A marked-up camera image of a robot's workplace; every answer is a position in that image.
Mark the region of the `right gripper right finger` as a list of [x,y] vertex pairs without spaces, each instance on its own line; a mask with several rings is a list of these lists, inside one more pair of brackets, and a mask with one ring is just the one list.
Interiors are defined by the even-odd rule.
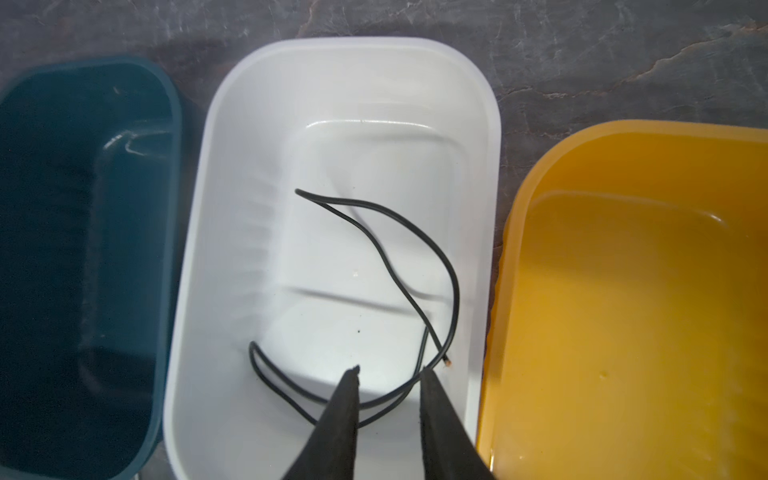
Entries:
[[432,369],[421,373],[420,431],[425,479],[494,479]]

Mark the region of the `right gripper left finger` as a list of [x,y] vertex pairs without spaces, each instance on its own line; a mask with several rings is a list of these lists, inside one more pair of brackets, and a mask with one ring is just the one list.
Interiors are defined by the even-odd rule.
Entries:
[[284,479],[352,479],[360,410],[359,371],[341,377],[303,449]]

